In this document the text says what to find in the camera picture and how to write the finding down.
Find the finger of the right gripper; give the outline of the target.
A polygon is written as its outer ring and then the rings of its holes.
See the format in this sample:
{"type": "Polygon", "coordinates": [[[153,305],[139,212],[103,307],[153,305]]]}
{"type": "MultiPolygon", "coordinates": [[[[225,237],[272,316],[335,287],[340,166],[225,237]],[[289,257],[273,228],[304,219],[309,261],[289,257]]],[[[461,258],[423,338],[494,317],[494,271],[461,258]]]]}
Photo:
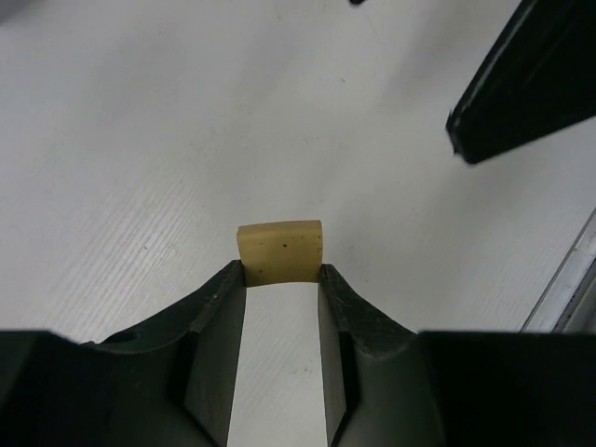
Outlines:
{"type": "Polygon", "coordinates": [[[522,1],[446,122],[476,165],[595,115],[595,4],[522,1]]]}

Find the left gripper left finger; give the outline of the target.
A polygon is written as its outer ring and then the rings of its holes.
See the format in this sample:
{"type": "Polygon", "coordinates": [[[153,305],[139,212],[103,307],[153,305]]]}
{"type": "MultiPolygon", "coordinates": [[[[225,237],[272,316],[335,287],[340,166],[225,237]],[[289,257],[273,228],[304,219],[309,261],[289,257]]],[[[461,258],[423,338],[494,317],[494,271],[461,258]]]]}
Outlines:
{"type": "Polygon", "coordinates": [[[5,446],[224,446],[247,288],[233,261],[99,343],[1,333],[5,446]]]}

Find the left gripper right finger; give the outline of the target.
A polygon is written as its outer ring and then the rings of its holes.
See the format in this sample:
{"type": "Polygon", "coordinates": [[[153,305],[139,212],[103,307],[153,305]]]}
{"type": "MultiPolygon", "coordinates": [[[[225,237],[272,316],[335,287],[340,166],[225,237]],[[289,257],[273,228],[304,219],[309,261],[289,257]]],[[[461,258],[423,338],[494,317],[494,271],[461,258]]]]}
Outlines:
{"type": "Polygon", "coordinates": [[[338,270],[318,276],[331,446],[591,446],[595,338],[412,332],[338,270]]]}

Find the tan eraser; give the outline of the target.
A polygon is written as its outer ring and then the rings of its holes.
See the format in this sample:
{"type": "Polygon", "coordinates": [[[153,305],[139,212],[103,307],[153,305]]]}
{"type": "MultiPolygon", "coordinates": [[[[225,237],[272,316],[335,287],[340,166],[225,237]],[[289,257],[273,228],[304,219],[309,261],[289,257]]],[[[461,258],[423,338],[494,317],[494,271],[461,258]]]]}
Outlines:
{"type": "Polygon", "coordinates": [[[249,288],[282,283],[316,283],[322,265],[319,220],[240,226],[237,247],[249,288]]]}

